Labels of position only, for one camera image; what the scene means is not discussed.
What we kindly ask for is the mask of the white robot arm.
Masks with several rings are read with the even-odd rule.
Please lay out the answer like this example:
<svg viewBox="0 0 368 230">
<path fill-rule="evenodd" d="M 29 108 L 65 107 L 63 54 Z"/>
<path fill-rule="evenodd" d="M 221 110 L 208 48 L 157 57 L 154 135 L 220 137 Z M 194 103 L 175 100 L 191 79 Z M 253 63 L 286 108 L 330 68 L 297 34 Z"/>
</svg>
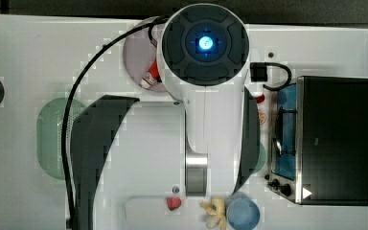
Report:
<svg viewBox="0 0 368 230">
<path fill-rule="evenodd" d="M 104 95 L 73 123 L 73 230 L 128 230 L 127 204 L 226 196 L 254 170 L 257 107 L 247 89 L 245 25 L 215 4 L 193 4 L 165 23 L 157 69 L 166 102 Z"/>
</svg>

